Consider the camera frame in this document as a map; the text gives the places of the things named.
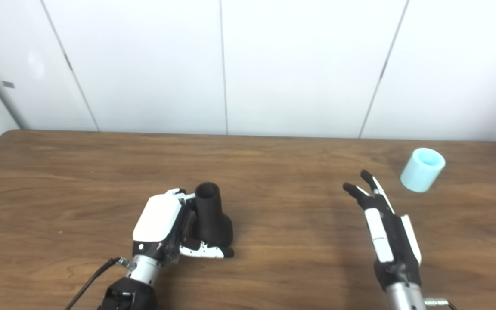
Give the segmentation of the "white and black right hand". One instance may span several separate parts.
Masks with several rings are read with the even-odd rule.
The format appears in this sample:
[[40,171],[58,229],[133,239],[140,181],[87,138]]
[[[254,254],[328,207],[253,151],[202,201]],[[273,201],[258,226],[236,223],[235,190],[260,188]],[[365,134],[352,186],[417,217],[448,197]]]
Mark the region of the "white and black right hand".
[[410,217],[394,212],[387,194],[374,175],[362,170],[360,176],[370,187],[369,192],[350,183],[344,183],[343,190],[355,198],[363,209],[376,254],[373,267],[380,287],[384,291],[397,283],[421,286],[422,255]]

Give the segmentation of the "white and black left hand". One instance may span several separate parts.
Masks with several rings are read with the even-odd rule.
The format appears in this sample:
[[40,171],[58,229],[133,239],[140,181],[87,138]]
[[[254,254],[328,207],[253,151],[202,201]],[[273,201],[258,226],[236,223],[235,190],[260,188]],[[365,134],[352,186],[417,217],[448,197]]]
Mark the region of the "white and black left hand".
[[149,198],[133,230],[132,256],[149,257],[162,266],[180,255],[224,259],[234,257],[229,245],[217,245],[209,237],[185,237],[189,218],[200,214],[202,202],[195,193],[176,188]]

